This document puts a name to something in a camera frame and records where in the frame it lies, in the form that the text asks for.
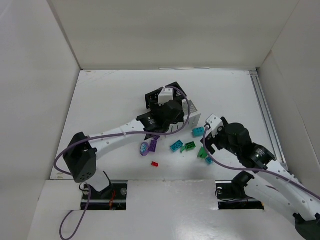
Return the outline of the green rounded lego block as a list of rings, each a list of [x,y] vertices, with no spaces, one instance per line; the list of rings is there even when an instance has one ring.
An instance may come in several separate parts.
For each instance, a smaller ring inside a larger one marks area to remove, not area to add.
[[[208,154],[205,150],[205,148],[202,146],[197,154],[197,158],[199,159],[206,159],[208,157]]]

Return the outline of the green lego brick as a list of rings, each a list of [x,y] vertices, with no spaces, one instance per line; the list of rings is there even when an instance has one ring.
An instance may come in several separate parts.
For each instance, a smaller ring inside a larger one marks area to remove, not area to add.
[[[188,142],[184,146],[187,151],[190,151],[196,148],[196,144],[194,141]]]

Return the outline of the small red lego piece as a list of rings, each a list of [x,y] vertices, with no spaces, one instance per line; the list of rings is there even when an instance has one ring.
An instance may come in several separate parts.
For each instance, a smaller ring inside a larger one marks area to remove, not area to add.
[[[159,164],[158,164],[157,162],[154,162],[154,161],[151,162],[151,165],[152,165],[153,167],[158,167],[158,166],[159,166]]]

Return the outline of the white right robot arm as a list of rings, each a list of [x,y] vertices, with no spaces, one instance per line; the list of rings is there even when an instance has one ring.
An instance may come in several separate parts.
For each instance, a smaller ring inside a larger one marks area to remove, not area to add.
[[[320,238],[320,197],[306,189],[267,148],[254,143],[241,123],[228,123],[211,114],[201,142],[209,157],[216,150],[237,157],[241,168],[225,168],[239,172],[231,185],[241,198],[250,197],[272,208],[305,240]]]

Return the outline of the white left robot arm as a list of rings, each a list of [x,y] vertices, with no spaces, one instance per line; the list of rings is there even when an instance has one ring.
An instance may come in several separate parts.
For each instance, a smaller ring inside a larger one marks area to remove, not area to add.
[[[113,185],[108,175],[97,168],[97,161],[128,144],[171,135],[171,125],[181,124],[185,127],[190,115],[184,111],[184,107],[190,107],[188,100],[169,100],[116,129],[97,135],[77,133],[63,154],[73,180],[84,183],[104,198],[112,191]]]

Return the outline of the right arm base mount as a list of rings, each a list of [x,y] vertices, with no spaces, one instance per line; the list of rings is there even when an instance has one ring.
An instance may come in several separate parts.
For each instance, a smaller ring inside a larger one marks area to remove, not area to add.
[[[249,197],[243,188],[231,180],[215,181],[215,196],[219,210],[264,210],[262,202]]]

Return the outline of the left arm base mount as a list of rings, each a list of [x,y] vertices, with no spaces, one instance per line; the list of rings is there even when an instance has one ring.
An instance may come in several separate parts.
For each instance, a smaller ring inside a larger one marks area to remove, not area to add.
[[[127,209],[128,181],[116,180],[112,182],[113,189],[106,195],[91,188],[88,211],[125,211]]]

